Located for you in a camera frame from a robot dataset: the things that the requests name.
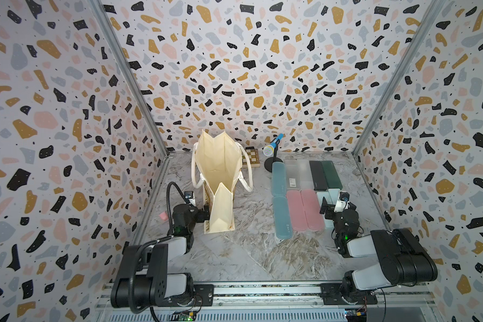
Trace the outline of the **light teal pencil case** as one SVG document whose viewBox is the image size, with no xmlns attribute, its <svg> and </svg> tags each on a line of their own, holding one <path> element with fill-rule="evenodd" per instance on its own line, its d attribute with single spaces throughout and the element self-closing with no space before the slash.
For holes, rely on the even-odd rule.
<svg viewBox="0 0 483 322">
<path fill-rule="evenodd" d="M 334 229 L 335 203 L 332 201 L 329 192 L 316 192 L 320 205 L 320 214 L 324 218 L 325 228 Z"/>
<path fill-rule="evenodd" d="M 340 189 L 328 189 L 327 190 L 327 192 L 329 193 L 329 197 L 326 198 L 326 200 L 330 205 L 336 205 L 336 203 L 339 200 L 340 191 L 341 191 Z"/>
</svg>

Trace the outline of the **pink pencil case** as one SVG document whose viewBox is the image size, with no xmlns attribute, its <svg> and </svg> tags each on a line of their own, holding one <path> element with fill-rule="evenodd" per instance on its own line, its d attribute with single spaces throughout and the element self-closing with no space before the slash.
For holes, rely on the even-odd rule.
<svg viewBox="0 0 483 322">
<path fill-rule="evenodd" d="M 321 207 L 316 192 L 311 189 L 302 190 L 301 199 L 308 228 L 314 232 L 324 230 L 324 217 L 320 214 Z"/>
<path fill-rule="evenodd" d="M 293 230 L 296 232 L 304 232 L 308 229 L 308 223 L 301 192 L 298 190 L 290 190 L 287 192 L 286 198 Z"/>
</svg>

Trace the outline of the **dark green pencil case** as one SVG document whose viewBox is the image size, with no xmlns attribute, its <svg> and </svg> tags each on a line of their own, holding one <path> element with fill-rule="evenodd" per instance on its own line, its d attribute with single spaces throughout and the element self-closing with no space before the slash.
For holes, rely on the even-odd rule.
<svg viewBox="0 0 483 322">
<path fill-rule="evenodd" d="M 343 189 L 342 181 L 332 161 L 321 161 L 326 183 L 329 189 Z"/>
</svg>

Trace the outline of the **black pencil case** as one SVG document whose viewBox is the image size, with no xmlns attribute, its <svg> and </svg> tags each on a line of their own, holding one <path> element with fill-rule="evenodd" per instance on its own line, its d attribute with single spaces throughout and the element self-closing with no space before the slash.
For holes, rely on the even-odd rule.
<svg viewBox="0 0 483 322">
<path fill-rule="evenodd" d="M 315 191 L 326 191 L 329 189 L 321 161 L 310 160 L 309 166 Z"/>
</svg>

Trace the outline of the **translucent white pencil case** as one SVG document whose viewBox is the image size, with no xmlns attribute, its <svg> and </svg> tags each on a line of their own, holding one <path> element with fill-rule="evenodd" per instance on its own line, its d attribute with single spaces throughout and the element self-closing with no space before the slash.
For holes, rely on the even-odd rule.
<svg viewBox="0 0 483 322">
<path fill-rule="evenodd" d="M 299 179 L 301 190 L 315 188 L 313 177 L 311 173 L 310 162 L 306 159 L 301 159 L 297 161 L 297 166 L 299 169 Z"/>
</svg>

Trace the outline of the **cream floral canvas tote bag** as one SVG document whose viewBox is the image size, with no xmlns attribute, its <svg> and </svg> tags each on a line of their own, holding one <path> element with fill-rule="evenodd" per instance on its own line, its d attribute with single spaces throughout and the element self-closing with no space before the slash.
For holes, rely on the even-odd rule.
<svg viewBox="0 0 483 322">
<path fill-rule="evenodd" d="M 225 132 L 213 137 L 203 131 L 192 149 L 191 180 L 194 188 L 203 189 L 210 210 L 204 233 L 233 231 L 236 185 L 241 183 L 249 193 L 254 190 L 252 165 L 245 148 Z"/>
</svg>

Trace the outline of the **teal green pencil case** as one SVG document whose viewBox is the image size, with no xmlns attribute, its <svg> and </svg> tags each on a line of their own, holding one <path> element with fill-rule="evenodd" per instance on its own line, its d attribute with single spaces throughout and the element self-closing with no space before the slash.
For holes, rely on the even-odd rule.
<svg viewBox="0 0 483 322">
<path fill-rule="evenodd" d="M 272 208 L 275 219 L 275 234 L 280 240 L 288 240 L 293 236 L 291 216 L 286 197 L 277 196 L 272 198 Z"/>
</svg>

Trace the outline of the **grey barcoded pencil case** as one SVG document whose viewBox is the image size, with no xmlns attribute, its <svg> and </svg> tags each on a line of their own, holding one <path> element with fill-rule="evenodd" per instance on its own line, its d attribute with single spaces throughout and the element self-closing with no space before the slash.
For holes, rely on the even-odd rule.
<svg viewBox="0 0 483 322">
<path fill-rule="evenodd" d="M 287 175 L 287 189 L 288 190 L 302 190 L 305 184 L 301 176 L 301 166 L 298 160 L 286 160 L 284 162 Z"/>
</svg>

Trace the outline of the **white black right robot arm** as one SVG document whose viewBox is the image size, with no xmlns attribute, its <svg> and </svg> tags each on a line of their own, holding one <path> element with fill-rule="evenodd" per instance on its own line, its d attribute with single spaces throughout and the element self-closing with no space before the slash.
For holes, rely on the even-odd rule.
<svg viewBox="0 0 483 322">
<path fill-rule="evenodd" d="M 333 221 L 333 240 L 343 258 L 375 257 L 378 262 L 344 274 L 339 293 L 346 303 L 369 300 L 378 289 L 433 282 L 436 263 L 408 229 L 377 229 L 362 234 L 359 214 L 348 201 L 322 201 L 320 214 Z"/>
</svg>

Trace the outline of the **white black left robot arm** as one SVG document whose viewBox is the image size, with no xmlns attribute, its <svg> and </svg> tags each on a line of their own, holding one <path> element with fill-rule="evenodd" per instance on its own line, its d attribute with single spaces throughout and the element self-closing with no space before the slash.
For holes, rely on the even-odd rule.
<svg viewBox="0 0 483 322">
<path fill-rule="evenodd" d="M 186 307 L 197 292 L 189 273 L 170 273 L 169 262 L 187 254 L 193 245 L 193 230 L 210 218 L 209 206 L 174 207 L 173 227 L 165 237 L 126 248 L 111 291 L 111 306 L 129 308 L 138 314 L 150 307 Z"/>
</svg>

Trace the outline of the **small pink pig toy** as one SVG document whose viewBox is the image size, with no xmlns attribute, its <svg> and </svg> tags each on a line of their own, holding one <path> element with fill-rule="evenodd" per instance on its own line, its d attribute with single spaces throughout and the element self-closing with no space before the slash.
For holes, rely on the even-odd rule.
<svg viewBox="0 0 483 322">
<path fill-rule="evenodd" d="M 162 221 L 168 221 L 169 220 L 169 216 L 167 214 L 167 212 L 162 212 L 159 217 L 161 218 Z"/>
</svg>

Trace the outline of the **wooden chess board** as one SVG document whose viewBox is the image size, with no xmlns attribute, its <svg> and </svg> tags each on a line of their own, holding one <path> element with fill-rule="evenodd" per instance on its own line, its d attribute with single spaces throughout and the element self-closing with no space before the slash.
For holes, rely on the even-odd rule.
<svg viewBox="0 0 483 322">
<path fill-rule="evenodd" d="M 245 152 L 249 157 L 248 160 L 250 161 L 251 167 L 252 168 L 260 167 L 259 151 L 253 146 L 248 146 L 248 147 L 245 147 Z"/>
</svg>

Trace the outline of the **black microphone stand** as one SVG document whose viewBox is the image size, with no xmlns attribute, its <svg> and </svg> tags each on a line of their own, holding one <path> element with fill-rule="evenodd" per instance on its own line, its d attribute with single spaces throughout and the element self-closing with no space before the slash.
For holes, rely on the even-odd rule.
<svg viewBox="0 0 483 322">
<path fill-rule="evenodd" d="M 274 162 L 282 162 L 282 160 L 277 157 L 278 150 L 279 150 L 279 146 L 275 154 L 271 157 L 268 157 L 264 162 L 264 168 L 270 173 L 272 172 L 272 165 Z"/>
</svg>

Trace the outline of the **blue toy microphone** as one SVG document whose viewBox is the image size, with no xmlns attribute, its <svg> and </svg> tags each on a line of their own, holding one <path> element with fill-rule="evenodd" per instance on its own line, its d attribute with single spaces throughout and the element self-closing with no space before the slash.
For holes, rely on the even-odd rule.
<svg viewBox="0 0 483 322">
<path fill-rule="evenodd" d="M 281 139 L 283 139 L 283 135 L 279 134 L 276 138 L 274 138 L 271 143 L 267 144 L 263 148 L 263 154 L 267 157 L 271 157 L 275 154 L 276 150 L 278 149 L 278 145 L 280 144 Z"/>
</svg>

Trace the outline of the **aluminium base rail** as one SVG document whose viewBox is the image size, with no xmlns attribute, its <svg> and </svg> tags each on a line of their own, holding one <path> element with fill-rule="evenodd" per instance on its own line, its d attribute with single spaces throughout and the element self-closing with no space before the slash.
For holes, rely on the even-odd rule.
<svg viewBox="0 0 483 322">
<path fill-rule="evenodd" d="M 348 303 L 335 281 L 197 282 L 184 306 L 115 309 L 107 285 L 91 321 L 442 321 L 424 284 L 378 289 Z"/>
</svg>

